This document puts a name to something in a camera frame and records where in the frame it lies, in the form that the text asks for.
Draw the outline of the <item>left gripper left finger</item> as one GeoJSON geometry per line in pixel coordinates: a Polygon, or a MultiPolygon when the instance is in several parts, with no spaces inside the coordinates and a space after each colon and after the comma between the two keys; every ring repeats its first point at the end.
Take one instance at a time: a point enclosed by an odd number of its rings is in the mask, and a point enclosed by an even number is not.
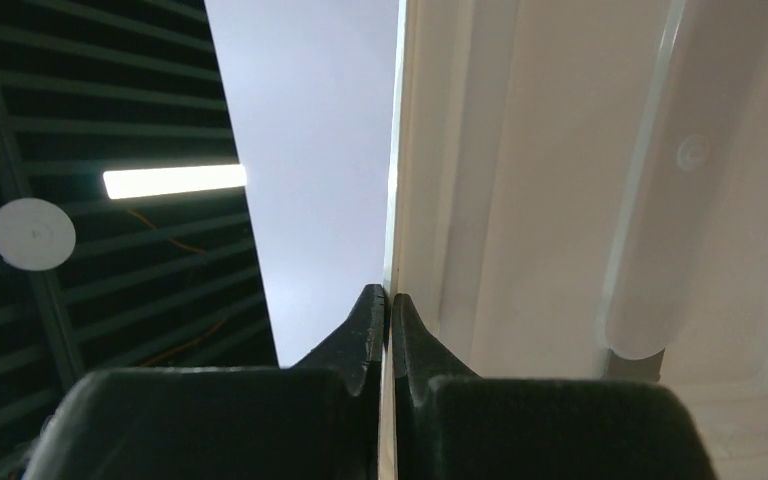
{"type": "Polygon", "coordinates": [[[373,479],[386,294],[289,368],[92,372],[34,445],[28,479],[373,479]]]}

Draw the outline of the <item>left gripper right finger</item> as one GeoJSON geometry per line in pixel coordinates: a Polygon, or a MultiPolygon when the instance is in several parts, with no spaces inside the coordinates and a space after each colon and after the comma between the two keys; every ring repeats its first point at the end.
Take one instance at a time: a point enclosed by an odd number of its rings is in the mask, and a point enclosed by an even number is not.
{"type": "Polygon", "coordinates": [[[478,376],[393,300],[402,479],[712,479],[680,400],[652,383],[478,376]]]}

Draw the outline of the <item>white plastic lid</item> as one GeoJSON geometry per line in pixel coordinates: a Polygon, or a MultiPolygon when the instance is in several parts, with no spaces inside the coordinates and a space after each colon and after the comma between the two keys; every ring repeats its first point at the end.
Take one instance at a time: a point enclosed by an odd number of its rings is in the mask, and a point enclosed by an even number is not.
{"type": "Polygon", "coordinates": [[[403,1],[385,271],[489,377],[656,380],[768,479],[768,1],[403,1]]]}

